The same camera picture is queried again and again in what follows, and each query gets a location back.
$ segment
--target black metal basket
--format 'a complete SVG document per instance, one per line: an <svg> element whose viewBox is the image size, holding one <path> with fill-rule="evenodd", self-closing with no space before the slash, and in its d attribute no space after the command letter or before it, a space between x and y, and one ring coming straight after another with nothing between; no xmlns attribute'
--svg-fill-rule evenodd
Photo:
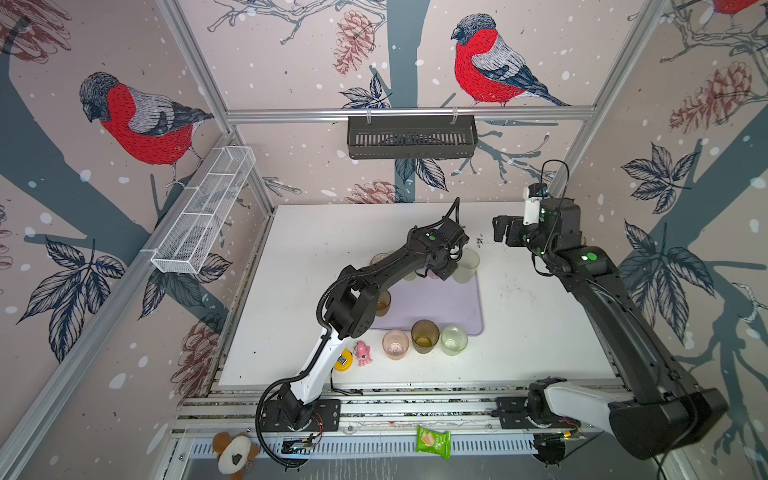
<svg viewBox="0 0 768 480"><path fill-rule="evenodd" d="M425 117L350 117L346 143L349 157L469 158L475 154L478 131L473 115Z"/></svg>

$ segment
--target purple tray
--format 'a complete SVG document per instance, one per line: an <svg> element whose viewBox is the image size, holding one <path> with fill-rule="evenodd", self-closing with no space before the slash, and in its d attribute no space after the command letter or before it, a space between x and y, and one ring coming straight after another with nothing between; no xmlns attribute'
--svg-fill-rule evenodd
<svg viewBox="0 0 768 480"><path fill-rule="evenodd" d="M421 319L433 321L442 329L447 325L458 325L467 335L482 333L482 310L477 276L468 283L456 283L452 278L446 281L432 278L417 278L413 281L400 280L389 288L392 305L384 316L373 320L372 329L400 329L411 331L413 324Z"/></svg>

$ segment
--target pink bear figurine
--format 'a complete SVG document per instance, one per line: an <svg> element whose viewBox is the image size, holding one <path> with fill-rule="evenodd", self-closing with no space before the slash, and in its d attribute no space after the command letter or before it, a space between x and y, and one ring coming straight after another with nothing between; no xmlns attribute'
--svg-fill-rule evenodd
<svg viewBox="0 0 768 480"><path fill-rule="evenodd" d="M358 342L355 347L355 356L360 359L359 366L364 366L371 363L371 347L367 346L365 342Z"/></svg>

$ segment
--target green snack package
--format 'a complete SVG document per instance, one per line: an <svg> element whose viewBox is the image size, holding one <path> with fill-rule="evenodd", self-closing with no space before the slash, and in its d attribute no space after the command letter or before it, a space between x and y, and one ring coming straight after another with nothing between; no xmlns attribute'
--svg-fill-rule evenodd
<svg viewBox="0 0 768 480"><path fill-rule="evenodd" d="M451 459L451 432L438 433L423 429L419 425L416 433L416 451L442 455L446 460Z"/></svg>

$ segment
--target white wire basket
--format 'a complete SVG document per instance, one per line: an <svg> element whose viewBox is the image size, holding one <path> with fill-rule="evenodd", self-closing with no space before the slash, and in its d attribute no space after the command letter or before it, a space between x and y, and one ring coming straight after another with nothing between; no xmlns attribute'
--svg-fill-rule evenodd
<svg viewBox="0 0 768 480"><path fill-rule="evenodd" d="M224 147L152 256L161 272L199 273L253 164L248 147Z"/></svg>

